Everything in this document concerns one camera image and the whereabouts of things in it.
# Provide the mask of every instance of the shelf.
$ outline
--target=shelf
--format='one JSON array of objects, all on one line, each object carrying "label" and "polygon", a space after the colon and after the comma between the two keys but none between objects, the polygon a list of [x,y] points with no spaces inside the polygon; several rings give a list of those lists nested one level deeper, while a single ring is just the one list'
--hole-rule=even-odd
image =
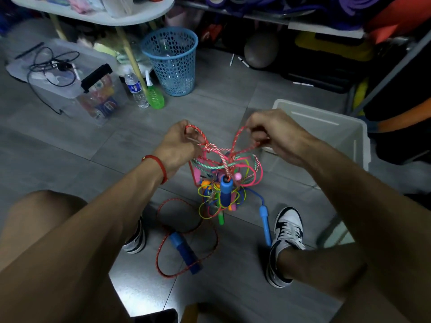
[{"label": "shelf", "polygon": [[80,15],[78,12],[59,4],[49,3],[45,0],[11,0],[14,4],[24,8],[48,12],[54,15],[78,19],[105,26],[129,26],[146,23],[163,16],[174,6],[174,0],[160,2],[143,1],[133,7],[134,14],[122,18],[112,18],[107,12],[95,12],[89,15]]},{"label": "shelf", "polygon": [[[195,8],[205,11],[216,12],[222,15],[231,15],[225,9],[218,9],[208,6],[205,3],[199,3],[195,1],[188,0],[175,0],[175,4],[181,5],[183,7]],[[351,38],[363,38],[364,30],[358,29],[356,31],[339,31],[328,26],[319,25],[307,22],[302,19],[302,17],[280,17],[277,15],[268,14],[261,11],[253,11],[252,13],[245,14],[244,18],[258,21],[265,21],[273,24],[287,25],[289,29],[294,29],[297,31],[308,31],[314,33],[322,33],[341,37],[351,37]]]}]

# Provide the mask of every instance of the blue plastic basket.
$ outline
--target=blue plastic basket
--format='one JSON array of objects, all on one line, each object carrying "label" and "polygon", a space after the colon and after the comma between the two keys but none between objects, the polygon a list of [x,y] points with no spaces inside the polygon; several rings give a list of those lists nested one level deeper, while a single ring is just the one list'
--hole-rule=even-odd
[{"label": "blue plastic basket", "polygon": [[183,96],[193,90],[197,43],[197,35],[182,27],[161,28],[143,39],[142,51],[169,95]]}]

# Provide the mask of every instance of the white plastic bin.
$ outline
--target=white plastic bin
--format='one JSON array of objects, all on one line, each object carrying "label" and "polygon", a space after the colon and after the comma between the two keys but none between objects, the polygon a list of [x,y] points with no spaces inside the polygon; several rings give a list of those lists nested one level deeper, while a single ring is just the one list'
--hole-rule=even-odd
[{"label": "white plastic bin", "polygon": [[[367,125],[362,120],[283,99],[276,100],[272,108],[282,109],[310,134],[335,147],[368,171],[370,140]],[[259,159],[264,171],[317,186],[305,169],[285,162],[273,153],[272,148],[265,147]]]},{"label": "white plastic bin", "polygon": [[[79,79],[74,81],[70,86],[55,86],[46,80],[42,72],[36,75],[32,73],[29,76],[29,82],[37,95],[56,111],[62,110],[67,116],[83,119],[101,126],[109,119],[109,116],[117,107],[127,102],[127,94],[116,74],[101,76],[87,93],[84,92],[81,86],[85,78],[88,78],[89,75],[94,75],[96,70],[105,64],[108,64],[115,73],[117,70],[117,61],[113,56],[61,39],[52,39],[41,47],[49,47],[52,50],[54,58],[57,57],[60,60],[75,57],[75,54],[58,57],[62,53],[69,51],[79,52],[78,58],[73,60],[73,64],[79,73]],[[6,69],[12,76],[22,81],[27,81],[29,67],[34,64],[35,55],[38,50],[40,48],[15,60]],[[49,61],[51,57],[49,49],[45,49],[41,51],[36,62]],[[48,73],[50,77],[61,79],[57,83],[58,85],[67,85],[68,82],[73,81],[72,69],[70,71],[54,69],[46,71],[46,74]]]}]

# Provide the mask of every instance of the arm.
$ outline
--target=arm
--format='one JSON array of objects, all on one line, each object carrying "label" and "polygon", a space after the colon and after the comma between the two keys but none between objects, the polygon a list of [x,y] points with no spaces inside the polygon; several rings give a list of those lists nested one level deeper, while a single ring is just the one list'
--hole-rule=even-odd
[{"label": "arm", "polygon": [[[200,154],[187,121],[172,126],[154,155],[168,177]],[[163,179],[159,164],[146,159],[47,233],[0,273],[3,322],[75,322],[107,277],[123,243]]]},{"label": "arm", "polygon": [[365,172],[282,110],[254,113],[255,140],[305,168],[362,248],[385,296],[412,322],[428,322],[431,212]]}]

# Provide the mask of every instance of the white table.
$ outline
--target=white table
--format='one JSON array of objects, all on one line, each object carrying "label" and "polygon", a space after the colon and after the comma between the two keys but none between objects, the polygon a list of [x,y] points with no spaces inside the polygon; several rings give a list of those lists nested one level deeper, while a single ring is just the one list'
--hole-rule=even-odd
[{"label": "white table", "polygon": [[142,3],[134,5],[132,15],[122,17],[122,18],[112,18],[105,11],[96,12],[94,14],[89,14],[89,15],[80,15],[78,14],[78,12],[72,10],[70,7],[49,3],[45,0],[11,0],[11,1],[14,4],[22,6],[24,8],[48,13],[55,26],[58,36],[64,40],[67,40],[67,38],[60,26],[57,16],[78,19],[78,20],[87,21],[90,23],[104,25],[104,26],[114,26],[117,30],[118,36],[120,37],[124,45],[124,50],[126,51],[126,54],[130,60],[130,63],[132,64],[133,71],[139,78],[139,81],[142,84],[142,88],[144,89],[145,92],[147,92],[147,85],[141,74],[141,71],[139,70],[139,66],[136,62],[136,59],[133,56],[132,49],[130,48],[130,43],[127,40],[126,34],[122,27],[148,22],[151,28],[155,29],[156,26],[153,20],[160,16],[163,16],[166,12],[168,12],[174,6],[174,0],[163,0],[160,2],[143,1]]}]

